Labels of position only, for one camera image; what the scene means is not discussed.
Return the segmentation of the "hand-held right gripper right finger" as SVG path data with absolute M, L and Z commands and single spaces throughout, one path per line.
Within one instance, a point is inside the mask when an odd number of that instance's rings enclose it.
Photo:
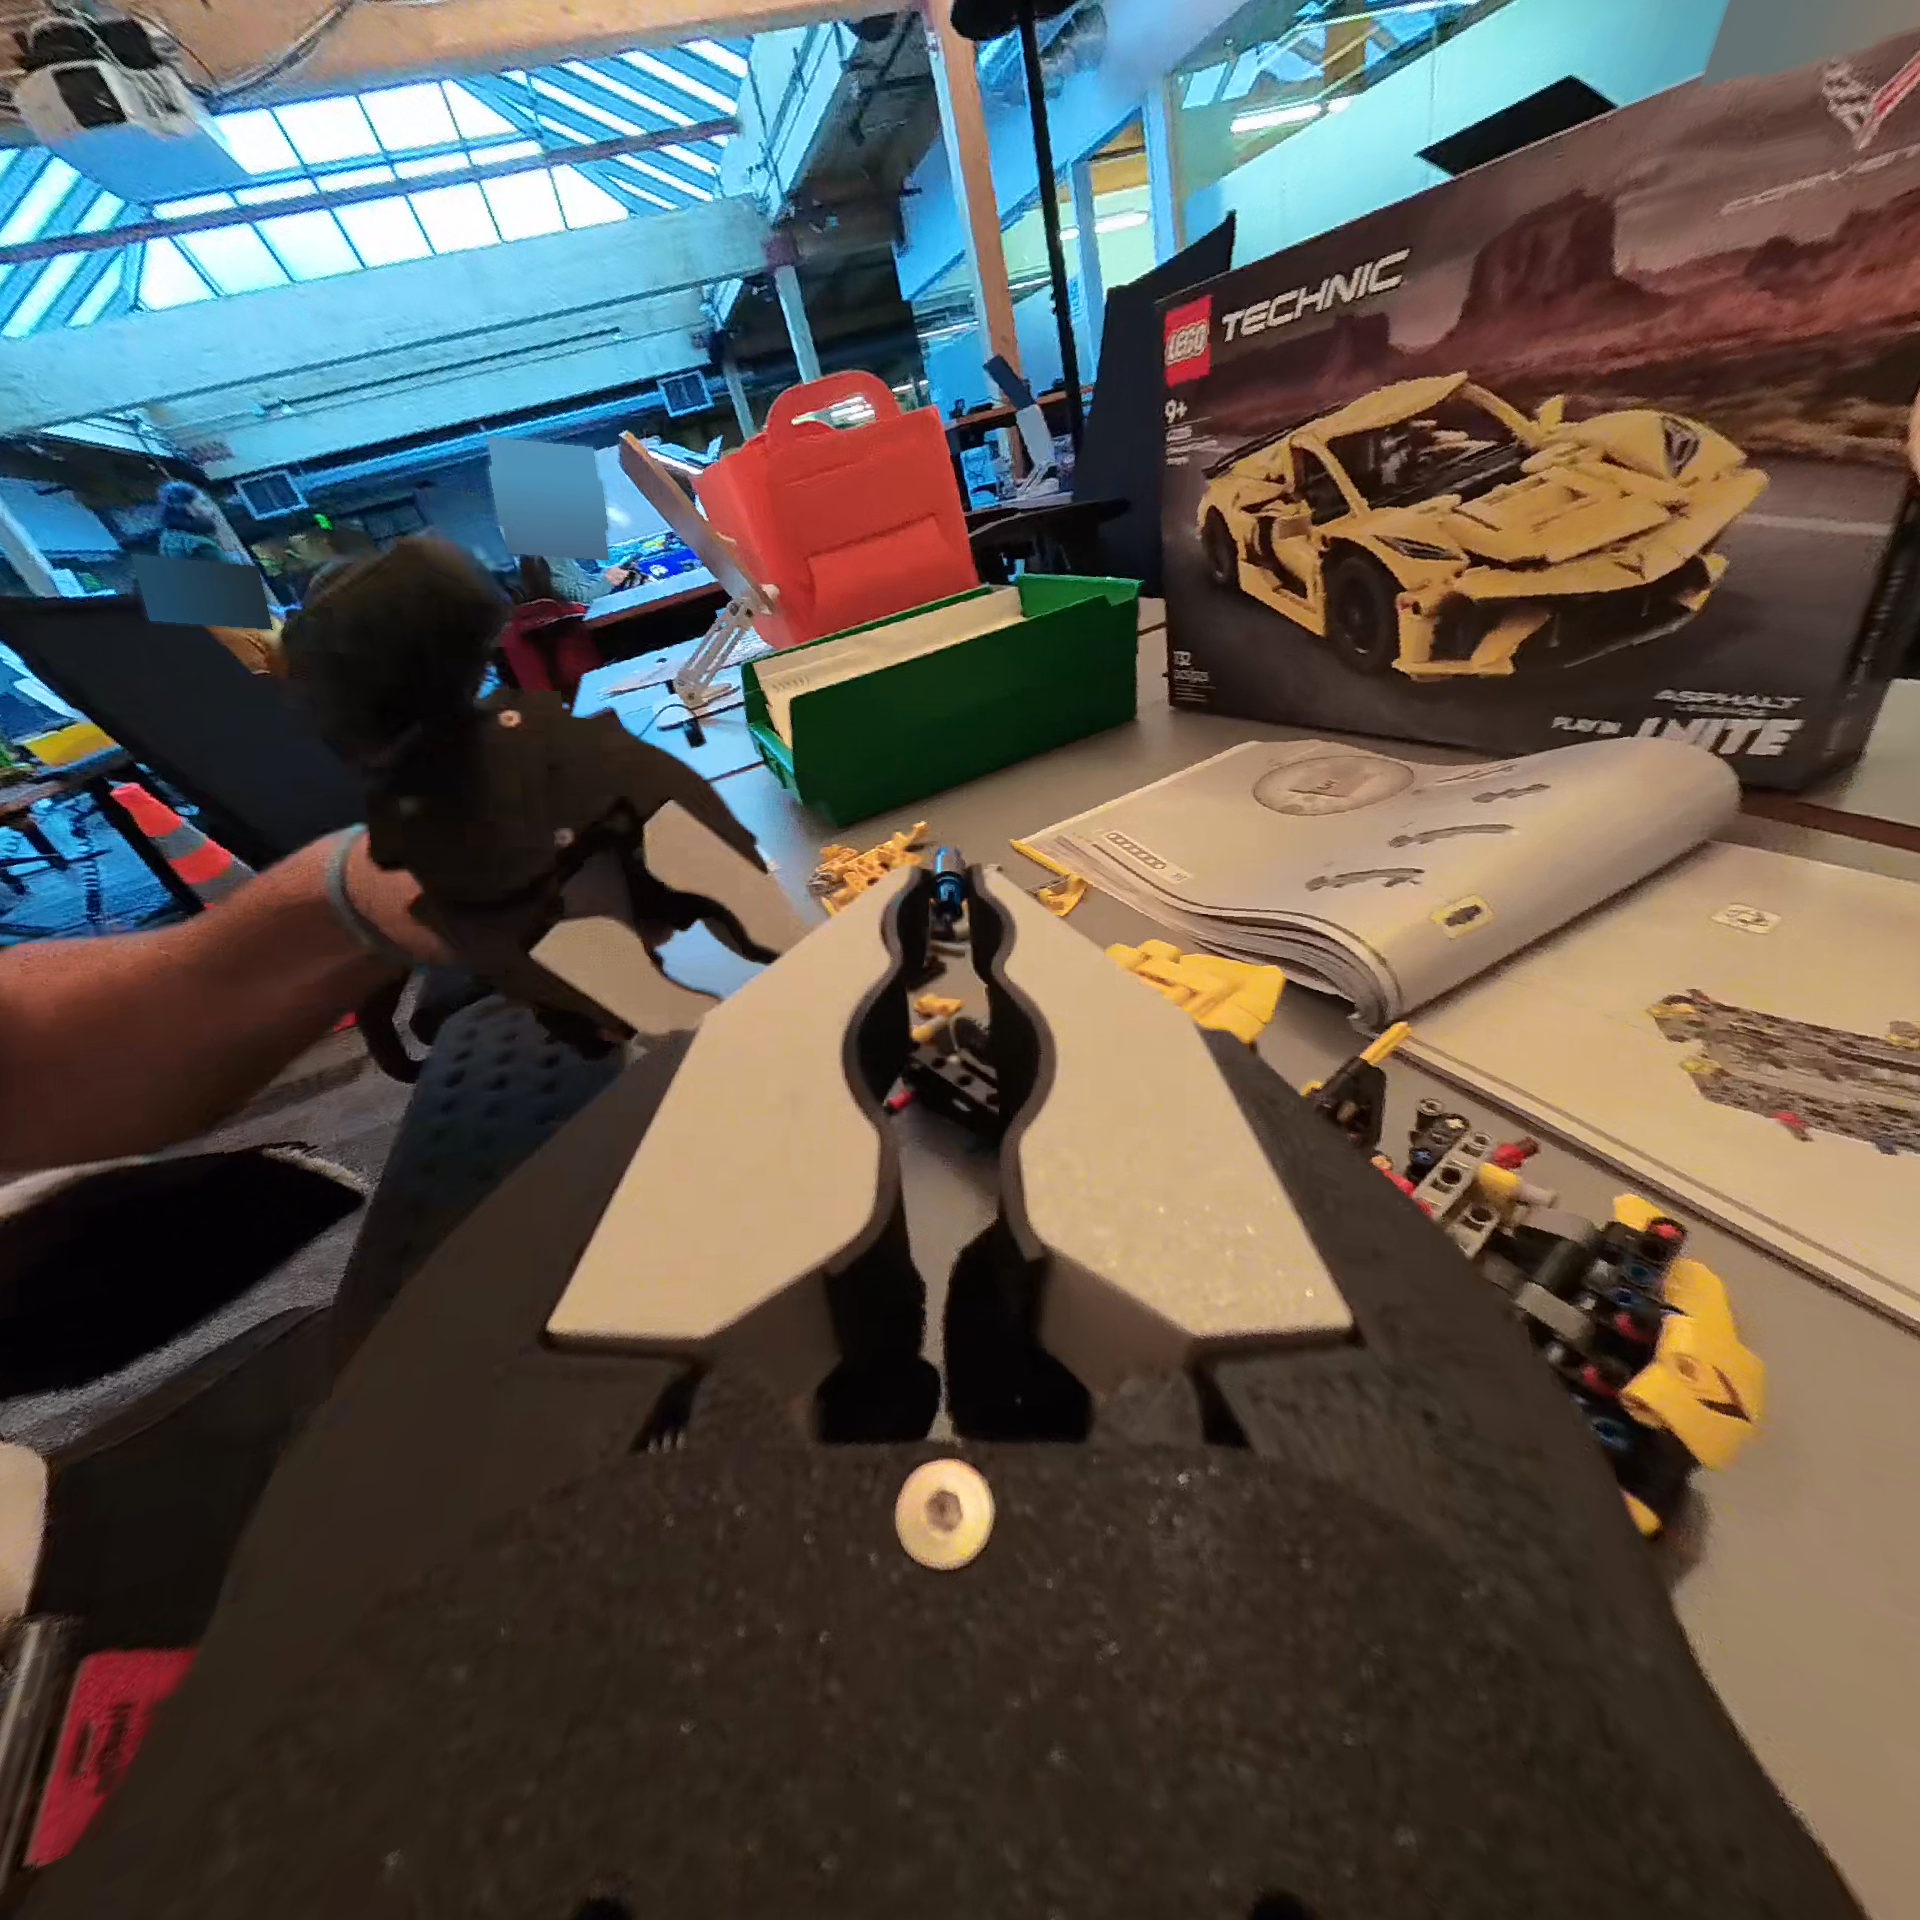
M 1084 1405 L 1359 1335 L 1214 1035 L 999 868 L 972 875 L 999 1206 L 966 1251 L 966 1404 Z

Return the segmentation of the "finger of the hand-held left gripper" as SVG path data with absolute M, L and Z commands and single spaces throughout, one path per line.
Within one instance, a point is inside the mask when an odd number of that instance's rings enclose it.
M 647 821 L 641 861 L 667 900 L 663 919 L 676 927 L 699 923 L 750 963 L 770 965 L 809 933 L 777 878 L 679 803 L 660 804 Z
M 641 1040 L 689 1032 L 720 1005 L 718 997 L 660 971 L 625 919 L 562 919 L 531 949 L 531 963 L 590 1000 L 604 1023 L 619 1023 Z

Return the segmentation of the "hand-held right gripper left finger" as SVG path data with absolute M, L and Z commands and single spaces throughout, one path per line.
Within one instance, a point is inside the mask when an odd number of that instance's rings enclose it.
M 554 1312 L 566 1351 L 743 1369 L 809 1422 L 930 1422 L 888 1096 L 929 872 L 898 868 L 704 1020 Z

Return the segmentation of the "partly built yellow toy car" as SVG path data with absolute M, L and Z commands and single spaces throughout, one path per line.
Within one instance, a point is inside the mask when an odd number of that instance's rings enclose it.
M 1108 958 L 1198 1025 L 1247 1046 L 1258 1045 L 1286 992 L 1279 967 L 1178 951 L 1166 942 L 1118 944 Z M 1487 1142 L 1464 1116 L 1433 1101 L 1420 1105 L 1404 1165 L 1383 1151 L 1385 1059 L 1407 1035 L 1407 1023 L 1393 1023 L 1323 1081 L 1303 1087 L 1303 1099 L 1368 1155 L 1383 1177 L 1415 1195 L 1432 1219 L 1448 1223 L 1452 1239 L 1476 1257 L 1497 1232 L 1554 1208 L 1560 1195 L 1526 1175 L 1539 1151 L 1537 1142 Z M 992 1029 L 956 997 L 924 992 L 912 998 L 907 1059 L 883 1109 L 898 1116 L 916 1105 L 985 1144 L 1001 1139 Z

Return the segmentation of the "small black yellow toy subassembly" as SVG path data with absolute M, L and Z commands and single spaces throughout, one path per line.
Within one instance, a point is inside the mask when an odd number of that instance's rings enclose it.
M 1692 1233 L 1634 1192 L 1606 1221 L 1526 1208 L 1504 1232 L 1506 1297 L 1616 1477 L 1647 1540 L 1659 1539 L 1699 1472 L 1734 1465 L 1768 1401 L 1727 1284 Z

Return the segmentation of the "grey desk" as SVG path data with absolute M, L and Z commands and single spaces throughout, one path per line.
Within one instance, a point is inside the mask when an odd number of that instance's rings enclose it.
M 670 731 L 726 792 L 768 855 L 783 886 L 804 895 L 818 846 L 868 847 L 926 822 L 935 844 L 996 859 L 1019 881 L 1041 868 L 1014 852 L 1028 828 L 1164 780 L 1244 739 L 1286 740 L 1295 726 L 1241 724 L 1166 700 L 1164 603 L 1145 600 L 1138 635 L 1138 713 L 1127 726 L 1048 757 L 891 806 L 835 830 L 748 763 L 740 708 L 702 720 L 704 745 Z M 1303 1085 L 1354 1051 L 1342 1000 L 1287 987 L 1263 1055 Z M 1648 1192 L 1585 1147 L 1513 1120 L 1503 1104 L 1462 1095 L 1407 1051 L 1391 1063 L 1388 1142 L 1412 1105 L 1442 1096 L 1496 1139 L 1537 1136 L 1537 1181 L 1564 1208 L 1593 1216 L 1619 1192 Z M 940 1309 L 948 1261 L 992 1213 L 985 1156 L 967 1155 L 919 1112 L 905 1117 L 905 1208 L 915 1255 Z M 1652 1553 L 1671 1601 L 1727 1709 L 1775 1782 L 1832 1853 L 1870 1915 L 1912 1917 L 1915 1839 L 1915 1333 L 1872 1304 L 1814 1279 L 1771 1247 L 1728 1233 L 1674 1205 L 1692 1253 L 1722 1275 L 1746 1344 L 1768 1364 L 1768 1408 L 1728 1472 L 1703 1472 L 1682 1525 Z

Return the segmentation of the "person's left hand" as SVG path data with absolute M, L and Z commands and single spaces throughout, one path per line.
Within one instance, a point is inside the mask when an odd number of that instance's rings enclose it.
M 420 915 L 420 886 L 410 870 L 383 868 L 354 855 L 351 867 L 353 895 L 384 933 L 406 949 L 415 967 L 444 967 L 451 951 Z

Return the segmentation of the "pile of yellow toy panels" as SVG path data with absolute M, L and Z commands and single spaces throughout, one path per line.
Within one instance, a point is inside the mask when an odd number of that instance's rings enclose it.
M 1032 838 L 1016 836 L 1009 851 L 1046 872 L 1036 899 L 1048 911 L 1068 916 L 1091 894 L 1091 880 L 1065 867 Z M 903 868 L 932 868 L 932 836 L 926 821 L 900 828 L 868 847 L 828 844 L 807 875 L 807 895 L 828 915 L 847 910 L 856 899 L 874 888 L 888 872 Z

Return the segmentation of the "grey wristband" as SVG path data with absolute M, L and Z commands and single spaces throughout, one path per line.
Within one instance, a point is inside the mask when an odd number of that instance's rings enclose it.
M 327 852 L 323 863 L 323 894 L 327 900 L 329 915 L 337 919 L 338 927 L 353 944 L 371 960 L 378 960 L 387 969 L 410 969 L 412 960 L 406 949 L 396 947 L 396 942 L 378 926 L 363 907 L 353 895 L 353 855 L 369 841 L 369 828 L 363 822 L 354 822 L 327 838 Z

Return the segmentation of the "white paper stack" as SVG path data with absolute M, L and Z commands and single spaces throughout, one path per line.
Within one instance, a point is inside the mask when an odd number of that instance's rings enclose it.
M 754 684 L 767 708 L 767 726 L 790 748 L 793 707 L 800 697 L 866 678 L 984 633 L 1025 622 L 1018 585 L 996 585 L 954 596 L 940 606 L 915 608 L 868 629 L 838 633 L 804 646 L 791 646 L 754 665 Z

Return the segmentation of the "orange traffic cone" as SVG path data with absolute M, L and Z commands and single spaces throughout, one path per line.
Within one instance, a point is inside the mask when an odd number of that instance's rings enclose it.
M 254 870 L 248 861 L 210 838 L 148 787 L 138 782 L 112 783 L 107 796 L 194 907 L 212 907 L 251 881 Z

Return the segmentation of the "wooden document stand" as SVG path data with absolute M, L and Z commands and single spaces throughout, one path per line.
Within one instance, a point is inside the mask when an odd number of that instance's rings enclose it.
M 720 695 L 722 675 L 754 659 L 764 646 L 767 623 L 777 611 L 777 590 L 761 587 L 740 558 L 736 541 L 707 518 L 681 462 L 655 453 L 647 440 L 626 431 L 619 437 L 618 465 L 634 488 L 658 512 L 665 526 L 699 560 L 702 567 L 726 587 L 728 603 L 712 622 L 707 635 L 675 675 L 675 700 L 690 713 L 702 715 Z

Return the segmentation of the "open instruction booklet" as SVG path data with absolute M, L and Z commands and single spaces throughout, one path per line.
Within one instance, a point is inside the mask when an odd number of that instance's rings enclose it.
M 1914 1328 L 1915 881 L 1727 844 L 1740 798 L 1668 736 L 1250 740 L 1018 846 Z

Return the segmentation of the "black metal pole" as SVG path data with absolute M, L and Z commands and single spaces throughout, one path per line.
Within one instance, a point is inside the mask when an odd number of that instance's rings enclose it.
M 1016 35 L 1025 68 L 1027 118 L 1039 163 L 1041 216 L 1048 249 L 1048 286 L 1063 358 L 1063 407 L 1073 449 L 1080 453 L 1086 431 L 1086 390 L 1073 328 L 1071 286 L 1065 269 L 1065 232 L 1062 220 L 1059 165 L 1050 134 L 1050 110 L 1041 54 L 1041 22 L 1073 9 L 1073 3 L 952 3 L 952 25 L 958 37 L 985 44 Z

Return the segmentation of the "ceiling projector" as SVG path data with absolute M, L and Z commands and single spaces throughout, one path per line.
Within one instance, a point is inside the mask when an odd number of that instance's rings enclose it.
M 6 28 L 6 97 L 36 142 L 184 147 L 210 121 L 167 31 L 94 5 L 39 5 Z

